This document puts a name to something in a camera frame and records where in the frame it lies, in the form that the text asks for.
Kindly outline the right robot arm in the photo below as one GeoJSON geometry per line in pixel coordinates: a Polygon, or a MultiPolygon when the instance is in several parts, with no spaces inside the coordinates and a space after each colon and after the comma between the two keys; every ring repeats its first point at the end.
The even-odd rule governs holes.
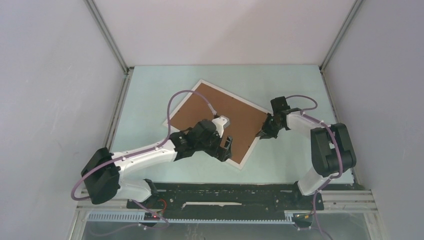
{"type": "Polygon", "coordinates": [[[290,196],[295,208],[304,209],[310,204],[311,195],[356,166],[349,131],[343,123],[328,125],[308,115],[305,108],[292,108],[285,96],[272,99],[270,104],[272,113],[267,114],[256,135],[258,138],[277,138],[281,130],[286,130],[300,133],[310,140],[312,167],[294,184],[295,192],[290,196]]]}

